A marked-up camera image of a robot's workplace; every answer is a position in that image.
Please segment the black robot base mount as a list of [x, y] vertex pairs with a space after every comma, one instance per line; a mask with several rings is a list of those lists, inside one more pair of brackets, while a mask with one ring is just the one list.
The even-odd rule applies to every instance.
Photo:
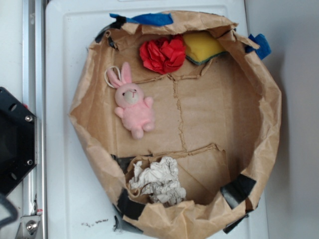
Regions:
[[35, 167], [35, 115], [0, 88], [0, 193], [7, 196]]

